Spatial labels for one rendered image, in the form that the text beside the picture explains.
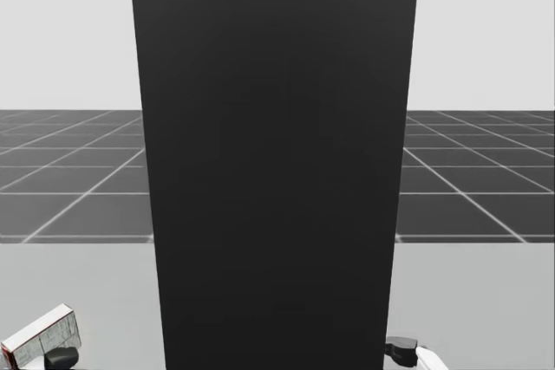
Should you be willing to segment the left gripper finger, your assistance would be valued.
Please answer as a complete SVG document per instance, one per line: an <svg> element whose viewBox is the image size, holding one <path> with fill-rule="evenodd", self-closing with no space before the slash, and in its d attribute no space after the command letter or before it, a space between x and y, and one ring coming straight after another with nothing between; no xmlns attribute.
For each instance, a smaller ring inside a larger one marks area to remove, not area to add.
<svg viewBox="0 0 555 370"><path fill-rule="evenodd" d="M80 355L76 347L57 347L44 355L45 368L73 368Z"/></svg>

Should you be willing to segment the black screen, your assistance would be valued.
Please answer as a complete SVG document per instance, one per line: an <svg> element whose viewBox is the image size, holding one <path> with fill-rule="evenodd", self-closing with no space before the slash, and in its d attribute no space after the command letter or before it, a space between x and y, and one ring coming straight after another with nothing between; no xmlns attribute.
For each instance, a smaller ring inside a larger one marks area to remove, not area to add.
<svg viewBox="0 0 555 370"><path fill-rule="evenodd" d="M166 370L383 370L417 0L132 0Z"/></svg>

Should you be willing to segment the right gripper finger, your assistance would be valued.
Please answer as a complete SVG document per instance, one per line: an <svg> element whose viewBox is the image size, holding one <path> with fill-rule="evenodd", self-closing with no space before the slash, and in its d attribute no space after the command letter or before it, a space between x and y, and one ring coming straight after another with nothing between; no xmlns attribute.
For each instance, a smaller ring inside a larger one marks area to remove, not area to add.
<svg viewBox="0 0 555 370"><path fill-rule="evenodd" d="M413 338L388 336L384 353L398 366L411 370L447 370L437 353Z"/></svg>

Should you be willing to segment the red and white carton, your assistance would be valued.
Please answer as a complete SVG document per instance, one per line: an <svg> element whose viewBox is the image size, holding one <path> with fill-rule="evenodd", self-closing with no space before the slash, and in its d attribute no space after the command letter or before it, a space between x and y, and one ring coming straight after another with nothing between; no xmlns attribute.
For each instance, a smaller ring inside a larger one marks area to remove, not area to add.
<svg viewBox="0 0 555 370"><path fill-rule="evenodd" d="M57 347L79 349L82 340L75 311L62 303L0 343L9 370L21 370Z"/></svg>

